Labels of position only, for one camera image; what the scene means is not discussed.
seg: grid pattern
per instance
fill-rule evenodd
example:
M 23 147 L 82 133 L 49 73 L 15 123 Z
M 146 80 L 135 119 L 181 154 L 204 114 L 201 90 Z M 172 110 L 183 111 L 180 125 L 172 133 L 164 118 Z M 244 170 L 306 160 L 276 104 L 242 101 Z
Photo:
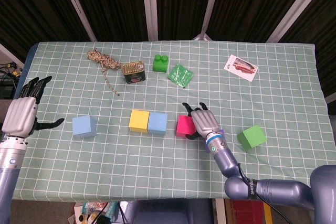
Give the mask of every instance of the grid pattern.
M 86 53 L 97 47 L 115 60 L 145 63 L 146 81 L 126 84 L 108 71 L 119 97 L 107 87 Z M 183 89 L 152 72 L 156 54 L 168 55 L 195 76 Z M 252 82 L 224 70 L 233 54 L 259 67 Z M 223 177 L 201 140 L 175 137 L 176 121 L 208 105 L 226 132 L 228 146 L 255 179 L 297 179 L 309 184 L 314 168 L 336 164 L 336 150 L 321 92 L 314 45 L 219 41 L 41 42 L 27 81 L 51 75 L 38 108 L 40 121 L 65 118 L 56 129 L 35 132 L 14 198 L 107 201 L 147 198 L 221 198 Z M 164 137 L 130 132 L 132 109 L 168 114 Z M 97 136 L 72 137 L 72 118 L 92 115 Z M 237 134 L 260 125 L 267 142 L 247 152 Z

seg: tin can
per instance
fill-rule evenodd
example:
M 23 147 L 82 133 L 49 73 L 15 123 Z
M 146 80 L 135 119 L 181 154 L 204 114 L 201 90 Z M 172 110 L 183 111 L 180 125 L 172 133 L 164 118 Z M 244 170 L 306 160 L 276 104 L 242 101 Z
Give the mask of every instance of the tin can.
M 145 64 L 142 61 L 124 64 L 121 67 L 121 71 L 127 83 L 135 83 L 146 79 Z

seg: robotic hand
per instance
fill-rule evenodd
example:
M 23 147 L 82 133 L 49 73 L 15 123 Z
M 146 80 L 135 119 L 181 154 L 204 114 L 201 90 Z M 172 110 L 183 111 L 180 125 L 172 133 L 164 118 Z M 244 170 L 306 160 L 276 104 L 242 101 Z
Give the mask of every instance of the robotic hand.
M 302 207 L 315 210 L 316 224 L 336 223 L 336 166 L 324 165 L 316 168 L 311 176 L 311 188 L 296 180 L 247 178 L 236 158 L 228 148 L 219 125 L 204 103 L 203 110 L 194 110 L 182 103 L 191 116 L 196 132 L 187 135 L 189 139 L 203 137 L 214 154 L 214 159 L 228 179 L 225 181 L 225 193 L 231 199 L 262 199 L 270 204 Z
M 25 139 L 34 131 L 52 129 L 64 119 L 54 123 L 38 123 L 36 112 L 46 84 L 51 76 L 35 78 L 23 86 L 19 98 L 8 108 L 2 127 L 5 133 L 0 143 L 0 223 L 10 223 L 10 203 L 26 153 Z

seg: green plastic bag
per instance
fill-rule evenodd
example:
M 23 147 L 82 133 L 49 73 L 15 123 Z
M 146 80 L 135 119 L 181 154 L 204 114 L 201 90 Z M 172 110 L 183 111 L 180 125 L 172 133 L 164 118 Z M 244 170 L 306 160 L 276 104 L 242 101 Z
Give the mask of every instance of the green plastic bag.
M 184 68 L 182 65 L 177 64 L 175 68 L 168 74 L 168 79 L 172 82 L 185 88 L 193 78 L 194 73 Z

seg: black curtain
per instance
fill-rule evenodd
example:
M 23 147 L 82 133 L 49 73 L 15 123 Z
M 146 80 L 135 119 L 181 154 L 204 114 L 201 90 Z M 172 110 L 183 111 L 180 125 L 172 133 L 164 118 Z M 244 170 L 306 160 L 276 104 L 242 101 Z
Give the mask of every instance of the black curtain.
M 336 92 L 336 0 L 312 0 L 281 42 L 315 44 L 322 91 L 326 97 Z M 336 102 L 328 107 L 336 114 Z
M 295 0 L 216 0 L 212 40 L 266 42 Z
M 187 40 L 202 28 L 208 0 L 156 0 L 159 40 Z
M 21 61 L 40 41 L 87 41 L 70 0 L 0 0 L 0 43 Z
M 79 0 L 99 41 L 148 41 L 143 0 Z

